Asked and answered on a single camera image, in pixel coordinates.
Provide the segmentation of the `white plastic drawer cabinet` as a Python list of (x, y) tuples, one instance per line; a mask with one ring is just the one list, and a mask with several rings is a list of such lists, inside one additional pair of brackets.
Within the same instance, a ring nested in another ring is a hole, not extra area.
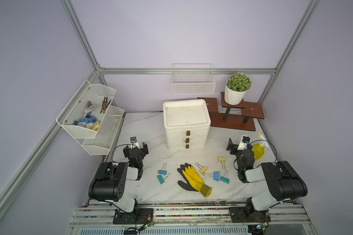
[(163, 117), (170, 151), (203, 148), (206, 145), (211, 120), (205, 100), (165, 102)]

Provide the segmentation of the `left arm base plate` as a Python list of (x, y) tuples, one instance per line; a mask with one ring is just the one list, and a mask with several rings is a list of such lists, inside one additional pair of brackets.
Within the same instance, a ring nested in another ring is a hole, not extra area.
[(124, 212), (117, 209), (113, 218), (113, 224), (148, 224), (153, 221), (154, 210), (151, 208), (137, 208), (133, 212)]

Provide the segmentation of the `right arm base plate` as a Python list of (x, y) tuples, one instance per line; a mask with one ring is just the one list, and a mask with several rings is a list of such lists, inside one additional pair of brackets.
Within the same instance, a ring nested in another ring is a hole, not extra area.
[(255, 211), (248, 207), (230, 207), (229, 214), (233, 223), (268, 223), (271, 221), (267, 211)]

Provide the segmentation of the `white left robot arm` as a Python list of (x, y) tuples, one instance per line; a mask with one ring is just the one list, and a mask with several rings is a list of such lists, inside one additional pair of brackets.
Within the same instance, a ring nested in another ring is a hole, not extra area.
[(125, 145), (127, 162), (103, 162), (100, 164), (88, 190), (90, 199), (114, 205), (120, 212), (137, 213), (138, 202), (125, 196), (127, 181), (139, 181), (143, 175), (143, 160), (149, 153), (146, 143), (142, 147), (135, 141)]

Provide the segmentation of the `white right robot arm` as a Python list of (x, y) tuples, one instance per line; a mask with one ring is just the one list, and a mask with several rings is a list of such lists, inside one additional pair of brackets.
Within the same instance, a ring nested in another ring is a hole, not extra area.
[(239, 145), (229, 139), (226, 150), (235, 156), (233, 166), (242, 183), (262, 181), (267, 183), (266, 190), (247, 199), (246, 206), (242, 209), (243, 214), (253, 215), (267, 212), (273, 206), (284, 201), (307, 196), (307, 185), (289, 162), (265, 162), (254, 167), (255, 147), (248, 136), (244, 136)]

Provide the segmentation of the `yellow binder clip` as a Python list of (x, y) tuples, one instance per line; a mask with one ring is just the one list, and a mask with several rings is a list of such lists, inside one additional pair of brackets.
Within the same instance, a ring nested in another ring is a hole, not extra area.
[(208, 167), (202, 166), (202, 165), (200, 165), (199, 163), (195, 163), (195, 165), (199, 168), (199, 172), (200, 172), (202, 175), (204, 175), (204, 174), (207, 172), (207, 170), (208, 170)]
[(226, 169), (227, 158), (226, 157), (218, 157), (218, 161), (221, 163), (222, 169)]

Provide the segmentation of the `blue binder clip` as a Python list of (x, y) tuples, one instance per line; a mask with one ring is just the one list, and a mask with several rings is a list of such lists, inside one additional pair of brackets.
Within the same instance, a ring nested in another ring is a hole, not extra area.
[(213, 173), (204, 173), (204, 176), (211, 177), (215, 181), (220, 180), (220, 172), (218, 172), (218, 171), (214, 171)]
[(163, 163), (162, 168), (158, 171), (159, 175), (167, 175), (166, 165), (166, 163)]

